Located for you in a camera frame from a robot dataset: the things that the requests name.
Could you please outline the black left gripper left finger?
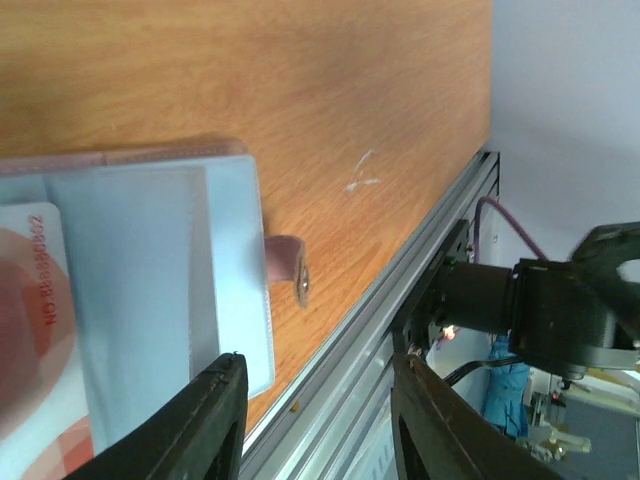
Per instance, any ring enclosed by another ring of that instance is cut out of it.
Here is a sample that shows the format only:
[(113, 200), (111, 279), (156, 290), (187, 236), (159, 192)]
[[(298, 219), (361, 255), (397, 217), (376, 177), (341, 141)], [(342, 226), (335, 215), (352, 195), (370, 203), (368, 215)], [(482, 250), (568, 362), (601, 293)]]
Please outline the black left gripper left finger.
[(157, 413), (69, 479), (237, 479), (248, 409), (246, 359), (219, 356)]

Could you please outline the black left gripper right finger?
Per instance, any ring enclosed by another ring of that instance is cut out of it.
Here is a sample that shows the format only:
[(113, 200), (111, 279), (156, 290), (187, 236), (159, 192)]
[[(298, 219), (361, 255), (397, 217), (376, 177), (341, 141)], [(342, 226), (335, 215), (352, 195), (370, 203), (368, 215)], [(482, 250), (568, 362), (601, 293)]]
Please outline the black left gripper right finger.
[(400, 479), (560, 477), (493, 429), (420, 357), (396, 353), (392, 365), (392, 429)]

